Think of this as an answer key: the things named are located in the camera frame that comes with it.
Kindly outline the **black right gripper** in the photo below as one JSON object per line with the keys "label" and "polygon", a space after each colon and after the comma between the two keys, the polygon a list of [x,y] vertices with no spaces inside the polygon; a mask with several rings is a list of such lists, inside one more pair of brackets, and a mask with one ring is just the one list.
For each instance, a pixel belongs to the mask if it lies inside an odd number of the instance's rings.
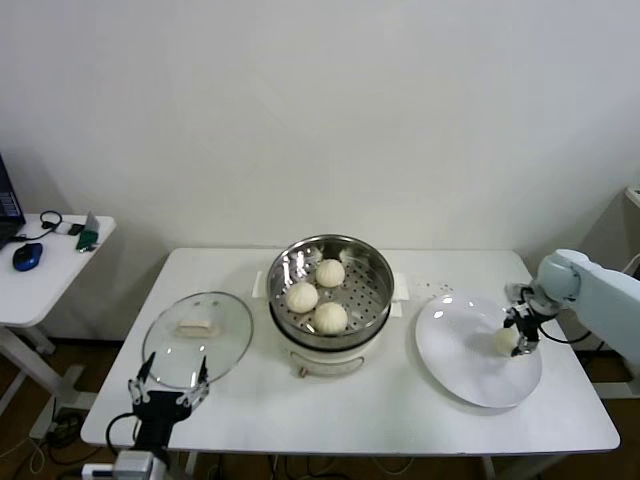
{"label": "black right gripper", "polygon": [[514,329],[508,331],[510,334],[508,355],[517,357],[535,352],[540,340],[539,327],[552,319],[552,301],[540,298],[514,301],[512,306],[506,309],[502,325],[504,329]]}

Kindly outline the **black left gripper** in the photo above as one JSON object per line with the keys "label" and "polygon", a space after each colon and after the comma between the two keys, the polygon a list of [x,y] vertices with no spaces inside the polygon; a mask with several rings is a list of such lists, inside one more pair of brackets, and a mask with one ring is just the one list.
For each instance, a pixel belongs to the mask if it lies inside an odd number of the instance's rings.
{"label": "black left gripper", "polygon": [[199,406],[210,389],[207,358],[203,357],[195,385],[184,394],[171,391],[148,392],[146,381],[155,356],[156,353],[152,352],[141,365],[136,377],[128,381],[128,390],[134,416],[140,421],[134,448],[158,453],[167,449],[174,426],[191,415],[193,406]]}

